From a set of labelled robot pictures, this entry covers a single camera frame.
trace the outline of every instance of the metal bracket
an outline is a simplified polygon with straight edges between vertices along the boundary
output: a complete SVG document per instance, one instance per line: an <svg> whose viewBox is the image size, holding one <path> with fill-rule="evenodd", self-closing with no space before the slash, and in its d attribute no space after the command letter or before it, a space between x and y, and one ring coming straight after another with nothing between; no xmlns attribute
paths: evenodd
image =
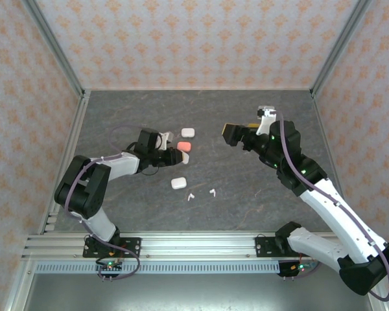
<svg viewBox="0 0 389 311"><path fill-rule="evenodd" d="M255 251L257 257L299 257L295 251L281 250L274 236L257 236L255 238Z"/></svg>
<svg viewBox="0 0 389 311"><path fill-rule="evenodd" d="M141 250L141 238L120 238L118 244L122 248L129 249L140 257ZM92 237L85 239L84 252L82 254L84 258L134 258L130 253L124 253L120 251L113 252L112 248L101 244Z"/></svg>

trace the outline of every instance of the patterned wallpaper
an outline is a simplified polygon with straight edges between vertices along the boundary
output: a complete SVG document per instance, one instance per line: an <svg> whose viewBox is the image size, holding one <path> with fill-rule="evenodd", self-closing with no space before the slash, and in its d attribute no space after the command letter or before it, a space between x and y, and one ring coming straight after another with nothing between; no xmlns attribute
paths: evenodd
<svg viewBox="0 0 389 311"><path fill-rule="evenodd" d="M317 98L351 206L389 240L389 0L376 0Z"/></svg>
<svg viewBox="0 0 389 311"><path fill-rule="evenodd" d="M77 97L20 0L0 0L0 310L49 198Z"/></svg>
<svg viewBox="0 0 389 311"><path fill-rule="evenodd" d="M309 89L357 0L39 0L82 86Z"/></svg>

